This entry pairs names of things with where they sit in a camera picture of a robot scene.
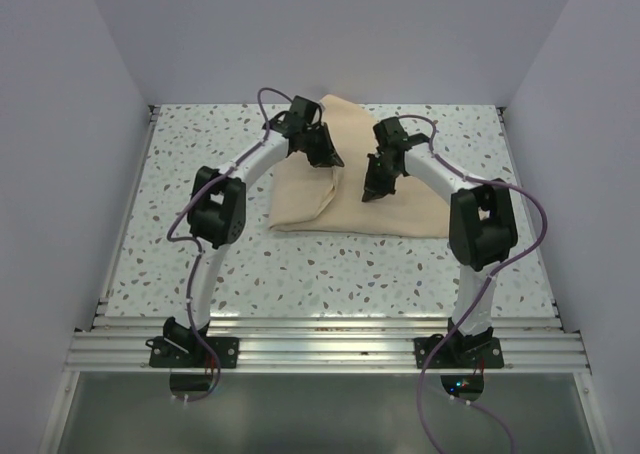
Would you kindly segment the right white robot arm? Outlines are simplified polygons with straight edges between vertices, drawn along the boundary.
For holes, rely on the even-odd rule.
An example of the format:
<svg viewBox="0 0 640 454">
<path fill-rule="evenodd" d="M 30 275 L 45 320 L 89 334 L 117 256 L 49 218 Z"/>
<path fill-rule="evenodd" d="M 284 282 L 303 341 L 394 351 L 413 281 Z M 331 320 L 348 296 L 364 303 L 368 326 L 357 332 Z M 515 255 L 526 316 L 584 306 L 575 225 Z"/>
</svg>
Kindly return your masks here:
<svg viewBox="0 0 640 454">
<path fill-rule="evenodd" d="M 509 258 L 518 233 L 509 187 L 477 179 L 432 152 L 422 134 L 393 141 L 367 156 L 362 200 L 395 193 L 400 176 L 416 178 L 449 206 L 448 244 L 460 264 L 459 287 L 447 334 L 429 349 L 457 366 L 468 366 L 493 339 L 494 270 Z"/>
</svg>

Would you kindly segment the beige cloth drape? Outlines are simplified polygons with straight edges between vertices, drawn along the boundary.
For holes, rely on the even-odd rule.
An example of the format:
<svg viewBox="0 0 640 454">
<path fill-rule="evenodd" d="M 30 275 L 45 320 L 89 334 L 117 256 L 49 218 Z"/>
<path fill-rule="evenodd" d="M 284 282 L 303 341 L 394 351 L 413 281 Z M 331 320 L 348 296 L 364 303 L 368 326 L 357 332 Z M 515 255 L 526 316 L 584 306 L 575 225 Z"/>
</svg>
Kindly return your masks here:
<svg viewBox="0 0 640 454">
<path fill-rule="evenodd" d="M 413 238 L 446 238 L 449 206 L 413 177 L 399 177 L 396 193 L 363 202 L 369 154 L 377 142 L 375 118 L 335 95 L 320 100 L 323 120 L 344 166 L 313 168 L 296 152 L 273 170 L 269 227 L 276 231 L 327 231 Z"/>
</svg>

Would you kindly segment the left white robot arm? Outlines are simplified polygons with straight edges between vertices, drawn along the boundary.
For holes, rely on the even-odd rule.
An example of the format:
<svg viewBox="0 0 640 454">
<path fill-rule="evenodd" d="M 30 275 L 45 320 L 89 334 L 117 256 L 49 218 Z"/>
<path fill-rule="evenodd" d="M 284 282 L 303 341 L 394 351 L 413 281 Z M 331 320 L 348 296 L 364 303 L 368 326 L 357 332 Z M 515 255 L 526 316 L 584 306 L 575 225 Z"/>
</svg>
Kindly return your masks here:
<svg viewBox="0 0 640 454">
<path fill-rule="evenodd" d="M 204 336 L 214 285 L 229 247 L 243 233 L 248 188 L 295 152 L 305 154 L 314 168 L 344 165 L 327 124 L 316 122 L 296 132 L 272 132 L 266 125 L 264 137 L 235 159 L 218 169 L 204 166 L 197 171 L 190 201 L 167 233 L 168 241 L 193 242 L 198 249 L 186 284 L 184 311 L 163 327 L 163 338 L 185 366 L 197 366 L 213 352 Z"/>
</svg>

